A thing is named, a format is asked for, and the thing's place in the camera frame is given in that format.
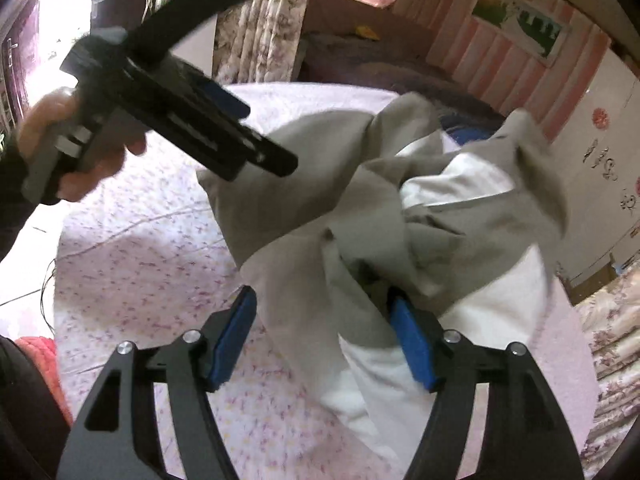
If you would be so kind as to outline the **person's left hand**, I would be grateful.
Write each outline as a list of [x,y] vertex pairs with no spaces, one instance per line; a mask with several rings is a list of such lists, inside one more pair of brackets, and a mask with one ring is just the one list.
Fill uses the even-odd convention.
[[[25,116],[17,128],[16,146],[24,162],[31,162],[47,134],[47,128],[56,122],[71,118],[78,107],[78,97],[69,88],[61,88],[44,96]],[[56,197],[76,203],[98,184],[118,174],[128,153],[141,156],[146,151],[146,137],[122,144],[107,152],[90,170],[64,174],[58,184]]]

